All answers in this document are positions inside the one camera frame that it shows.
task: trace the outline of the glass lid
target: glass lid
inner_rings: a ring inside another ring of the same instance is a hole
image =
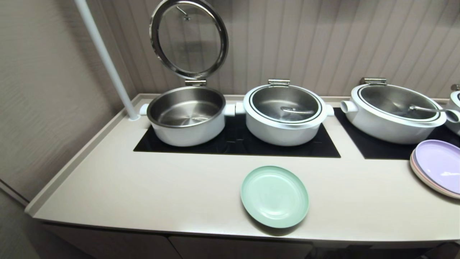
[[[202,0],[163,0],[150,19],[150,41],[167,68],[191,80],[214,73],[228,52],[224,22]]]
[[[307,122],[321,112],[315,96],[290,85],[262,87],[252,94],[250,103],[258,114],[282,123]]]
[[[410,106],[438,109],[433,102],[419,93],[391,85],[369,85],[361,88],[360,98],[373,108],[406,119],[437,118],[439,113],[412,110]]]

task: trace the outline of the black induction cooktop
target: black induction cooktop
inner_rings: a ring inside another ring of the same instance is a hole
[[[374,138],[355,127],[340,108],[334,108],[335,116],[365,159],[404,159],[409,160],[415,145],[394,144]],[[427,139],[442,140],[460,147],[460,137],[442,125],[433,130]]]
[[[255,137],[246,127],[246,115],[244,114],[226,117],[225,128],[217,137],[193,147],[174,147],[165,144],[158,139],[150,126],[134,151],[340,158],[323,124],[311,141],[299,146],[281,147],[268,144]]]

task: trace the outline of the white vertical pipe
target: white vertical pipe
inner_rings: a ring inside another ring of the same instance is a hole
[[[132,106],[131,100],[129,99],[129,96],[126,93],[126,89],[124,88],[123,83],[121,82],[120,76],[118,75],[114,63],[110,58],[109,52],[107,51],[107,48],[104,45],[104,41],[102,40],[102,37],[99,34],[98,27],[94,22],[94,19],[91,15],[91,11],[89,10],[86,0],[75,0],[75,4],[78,7],[78,11],[80,11],[80,15],[83,18],[83,21],[85,22],[86,28],[89,31],[94,45],[96,45],[96,49],[98,50],[98,53],[101,56],[102,62],[104,63],[107,72],[109,72],[110,78],[112,79],[115,89],[121,101],[125,105],[126,111],[129,115],[129,119],[131,121],[139,119],[140,115],[138,115],[135,112],[134,107]]]

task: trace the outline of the beige wall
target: beige wall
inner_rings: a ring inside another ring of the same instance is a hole
[[[0,24],[0,179],[30,200],[122,104],[73,1],[1,1]]]
[[[123,56],[139,92],[183,85],[156,58],[149,18],[160,0],[102,1],[120,25]],[[460,0],[209,0],[223,18],[230,51],[208,85],[244,94],[268,78],[320,95],[349,95],[363,76],[430,97],[447,98],[460,82]],[[182,30],[170,31],[174,39]]]

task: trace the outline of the green plate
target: green plate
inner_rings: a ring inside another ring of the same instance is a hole
[[[302,181],[277,166],[262,166],[250,172],[241,187],[247,212],[272,228],[288,228],[305,218],[310,205]]]

